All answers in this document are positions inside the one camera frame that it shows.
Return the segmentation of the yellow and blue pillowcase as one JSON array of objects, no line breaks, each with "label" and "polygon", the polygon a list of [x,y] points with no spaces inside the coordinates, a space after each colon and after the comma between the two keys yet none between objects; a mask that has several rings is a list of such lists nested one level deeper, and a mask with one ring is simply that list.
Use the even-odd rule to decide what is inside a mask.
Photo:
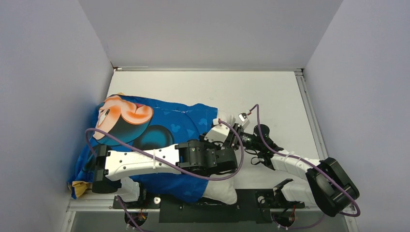
[{"label": "yellow and blue pillowcase", "polygon": [[91,126],[98,131],[81,151],[68,180],[72,198],[83,195],[93,182],[93,152],[102,145],[125,152],[131,147],[152,150],[184,143],[207,133],[217,115],[217,108],[201,103],[188,106],[122,94],[109,96],[94,109]]}]

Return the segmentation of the white pillow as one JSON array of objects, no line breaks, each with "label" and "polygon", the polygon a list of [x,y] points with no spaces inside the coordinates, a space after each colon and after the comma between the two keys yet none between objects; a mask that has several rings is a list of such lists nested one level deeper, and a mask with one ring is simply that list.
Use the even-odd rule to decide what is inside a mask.
[{"label": "white pillow", "polygon": [[[218,110],[217,118],[233,126],[235,116],[231,113]],[[203,198],[220,201],[227,205],[232,205],[237,202],[237,193],[234,188],[233,178],[223,181],[208,181],[208,184],[203,193]]]}]

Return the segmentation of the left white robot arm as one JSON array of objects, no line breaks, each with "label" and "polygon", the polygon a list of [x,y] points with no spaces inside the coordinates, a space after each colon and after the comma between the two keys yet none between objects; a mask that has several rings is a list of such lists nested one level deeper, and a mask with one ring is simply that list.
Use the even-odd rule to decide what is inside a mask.
[{"label": "left white robot arm", "polygon": [[125,147],[125,151],[93,149],[93,192],[114,193],[132,208],[143,204],[143,189],[185,203],[206,199],[232,205],[238,201],[233,177],[240,164],[232,148],[216,148],[200,141],[150,150],[129,144]]}]

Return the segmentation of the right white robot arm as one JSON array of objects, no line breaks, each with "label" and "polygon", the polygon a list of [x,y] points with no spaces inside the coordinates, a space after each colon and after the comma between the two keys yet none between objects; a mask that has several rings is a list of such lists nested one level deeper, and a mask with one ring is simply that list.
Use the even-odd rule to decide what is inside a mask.
[{"label": "right white robot arm", "polygon": [[233,128],[240,137],[234,139],[234,144],[239,146],[242,143],[244,151],[253,155],[257,164],[304,180],[297,183],[287,179],[278,184],[273,194],[276,205],[314,204],[326,215],[334,217],[359,198],[357,186],[336,159],[309,159],[292,154],[270,139],[270,129],[264,124],[255,126],[252,134],[244,132],[237,123]]}]

